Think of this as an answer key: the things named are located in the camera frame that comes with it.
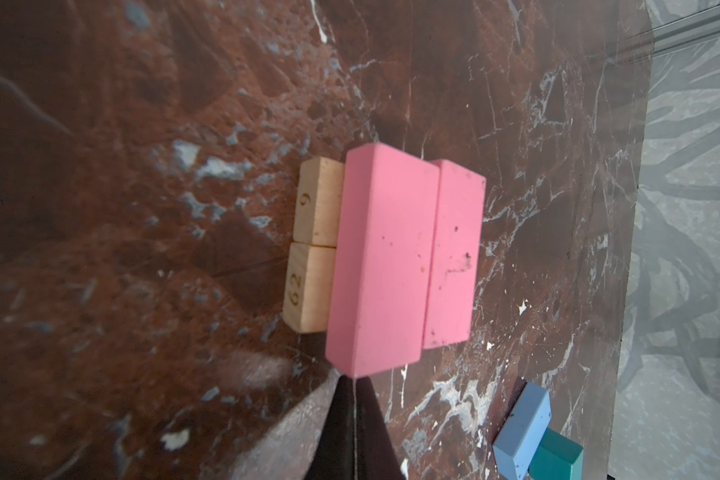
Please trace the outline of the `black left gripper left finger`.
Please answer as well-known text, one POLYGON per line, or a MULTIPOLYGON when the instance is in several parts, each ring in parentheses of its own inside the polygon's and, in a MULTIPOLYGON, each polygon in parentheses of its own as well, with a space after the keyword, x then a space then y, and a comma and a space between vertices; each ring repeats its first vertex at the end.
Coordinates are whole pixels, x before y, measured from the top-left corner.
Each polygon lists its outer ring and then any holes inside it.
POLYGON ((341 376, 304 479, 355 478, 356 397, 354 381, 341 376))

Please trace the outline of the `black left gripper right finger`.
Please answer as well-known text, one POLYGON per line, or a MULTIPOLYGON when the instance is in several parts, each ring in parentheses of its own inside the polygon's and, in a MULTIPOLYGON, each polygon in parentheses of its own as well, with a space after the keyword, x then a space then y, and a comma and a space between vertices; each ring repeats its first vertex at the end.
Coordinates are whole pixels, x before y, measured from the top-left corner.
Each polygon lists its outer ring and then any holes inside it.
POLYGON ((404 479, 370 378, 355 381, 355 476, 404 479))

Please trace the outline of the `teal cube block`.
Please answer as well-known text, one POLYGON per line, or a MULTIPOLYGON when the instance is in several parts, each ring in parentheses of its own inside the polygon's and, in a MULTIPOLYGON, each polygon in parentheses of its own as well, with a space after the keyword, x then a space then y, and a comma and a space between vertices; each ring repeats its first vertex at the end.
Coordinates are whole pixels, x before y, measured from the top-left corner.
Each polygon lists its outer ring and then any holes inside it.
POLYGON ((581 480, 583 447, 569 438, 547 429, 530 463, 528 473, 534 480, 581 480))

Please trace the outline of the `pink block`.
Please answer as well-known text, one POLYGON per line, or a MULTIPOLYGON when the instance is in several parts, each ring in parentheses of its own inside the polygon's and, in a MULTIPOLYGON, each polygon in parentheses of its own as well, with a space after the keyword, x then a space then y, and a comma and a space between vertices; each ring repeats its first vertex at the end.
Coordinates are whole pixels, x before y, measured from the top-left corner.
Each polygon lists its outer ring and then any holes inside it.
POLYGON ((381 143, 346 155, 325 356, 349 378, 421 356, 439 176, 381 143))
POLYGON ((426 303, 425 349, 469 338, 486 191, 485 178, 449 160, 440 169, 426 303))

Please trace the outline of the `natural wood long block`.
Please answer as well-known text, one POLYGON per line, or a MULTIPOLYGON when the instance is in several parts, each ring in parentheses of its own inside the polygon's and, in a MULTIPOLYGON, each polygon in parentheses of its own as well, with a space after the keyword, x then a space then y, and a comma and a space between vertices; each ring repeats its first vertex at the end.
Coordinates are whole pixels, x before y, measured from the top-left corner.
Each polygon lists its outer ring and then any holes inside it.
POLYGON ((335 247, 345 165, 325 157, 304 161, 299 170, 293 240, 335 247))

